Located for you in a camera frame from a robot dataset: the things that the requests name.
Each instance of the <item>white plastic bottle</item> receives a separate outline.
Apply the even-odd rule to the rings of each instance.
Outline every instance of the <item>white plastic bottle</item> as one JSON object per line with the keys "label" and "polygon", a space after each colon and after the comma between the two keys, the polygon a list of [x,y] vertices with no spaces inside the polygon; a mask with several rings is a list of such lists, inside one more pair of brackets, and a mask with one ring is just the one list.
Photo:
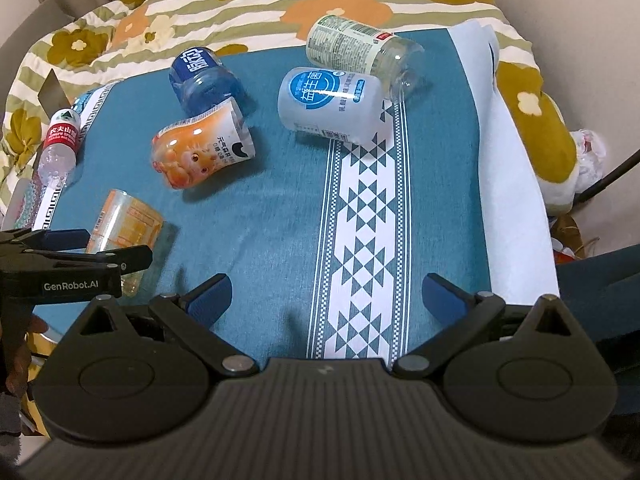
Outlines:
{"label": "white plastic bottle", "polygon": [[331,70],[371,74],[382,81],[385,96],[407,97],[424,83],[425,53],[415,41],[392,32],[328,14],[311,27],[306,57]]}
{"label": "white plastic bottle", "polygon": [[278,115],[295,132],[362,144],[382,125],[382,83],[377,77],[319,68],[294,68],[278,94]]}
{"label": "white plastic bottle", "polygon": [[38,176],[45,186],[64,186],[76,167],[80,143],[80,116],[71,108],[56,112],[51,118],[44,141]]}

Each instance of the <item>red object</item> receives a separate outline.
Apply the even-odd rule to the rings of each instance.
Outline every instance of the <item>red object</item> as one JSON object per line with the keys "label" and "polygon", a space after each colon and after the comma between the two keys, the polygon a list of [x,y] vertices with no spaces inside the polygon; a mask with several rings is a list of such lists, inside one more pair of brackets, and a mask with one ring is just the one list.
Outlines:
{"label": "red object", "polygon": [[47,130],[44,148],[55,143],[66,144],[75,153],[78,152],[78,129],[70,123],[55,123]]}

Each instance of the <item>human hand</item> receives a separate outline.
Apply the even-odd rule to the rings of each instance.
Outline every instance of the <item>human hand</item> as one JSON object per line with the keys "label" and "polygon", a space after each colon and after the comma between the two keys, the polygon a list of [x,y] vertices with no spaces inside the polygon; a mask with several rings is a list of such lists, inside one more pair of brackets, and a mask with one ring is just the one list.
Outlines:
{"label": "human hand", "polygon": [[[27,327],[28,333],[43,334],[49,329],[47,323],[33,314]],[[0,325],[0,338],[2,337],[2,326]],[[31,365],[31,350],[25,341],[15,353],[13,366],[7,364],[6,389],[19,399],[27,391],[27,380],[29,379],[29,366]]]}

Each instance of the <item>teal cloth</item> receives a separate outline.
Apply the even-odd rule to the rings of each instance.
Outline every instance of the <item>teal cloth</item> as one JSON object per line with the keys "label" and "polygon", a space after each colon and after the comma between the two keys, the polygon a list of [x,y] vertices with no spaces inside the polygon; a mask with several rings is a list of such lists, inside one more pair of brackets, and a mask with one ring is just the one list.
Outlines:
{"label": "teal cloth", "polygon": [[[281,125],[278,88],[291,68],[308,66],[304,48],[225,57],[256,101],[247,123],[257,156],[182,192],[150,164],[152,137],[184,117],[167,71],[117,84],[51,227],[91,230],[109,190],[125,190],[166,220],[137,303],[225,272],[233,301],[212,330],[261,363],[269,356],[393,361],[440,329],[422,306],[425,274],[471,292],[490,288],[478,116],[465,72],[445,29],[403,36],[424,45],[429,87],[405,115],[381,104],[381,132],[395,142],[380,133],[364,147]],[[64,333],[83,308],[36,311]]]}

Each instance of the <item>blue circular logo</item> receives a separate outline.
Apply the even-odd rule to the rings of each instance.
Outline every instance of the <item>blue circular logo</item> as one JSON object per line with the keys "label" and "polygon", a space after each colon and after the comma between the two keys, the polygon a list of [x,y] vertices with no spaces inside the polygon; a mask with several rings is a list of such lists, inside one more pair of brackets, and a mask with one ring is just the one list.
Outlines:
{"label": "blue circular logo", "polygon": [[305,70],[291,80],[291,95],[307,110],[322,108],[340,90],[340,74],[344,72]]}

